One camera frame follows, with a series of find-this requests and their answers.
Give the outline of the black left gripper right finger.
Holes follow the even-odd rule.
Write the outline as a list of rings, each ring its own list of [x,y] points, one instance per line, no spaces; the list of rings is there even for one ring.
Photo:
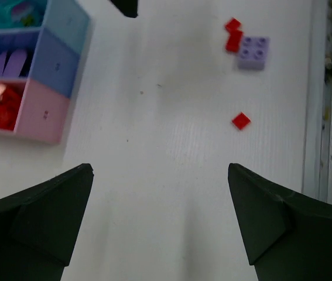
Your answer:
[[[332,205],[238,163],[228,184],[248,262],[258,280],[332,280]]]

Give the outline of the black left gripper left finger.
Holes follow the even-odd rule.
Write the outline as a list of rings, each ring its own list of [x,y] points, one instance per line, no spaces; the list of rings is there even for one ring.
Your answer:
[[[81,164],[0,199],[0,280],[60,280],[93,186]]]

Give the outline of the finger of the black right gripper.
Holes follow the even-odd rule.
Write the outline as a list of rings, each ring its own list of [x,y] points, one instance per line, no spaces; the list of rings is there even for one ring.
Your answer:
[[[138,0],[110,0],[110,2],[127,18],[138,16]]]

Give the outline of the teal heart lego piece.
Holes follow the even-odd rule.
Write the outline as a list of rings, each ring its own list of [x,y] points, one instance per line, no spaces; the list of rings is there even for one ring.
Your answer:
[[[42,24],[42,13],[30,1],[0,4],[0,28],[28,28]]]

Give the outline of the purple lego brick stack top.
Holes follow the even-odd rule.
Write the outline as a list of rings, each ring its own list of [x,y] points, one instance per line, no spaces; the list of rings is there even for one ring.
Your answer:
[[[25,49],[2,52],[0,54],[0,76],[11,78],[20,77],[27,58],[28,53]]]

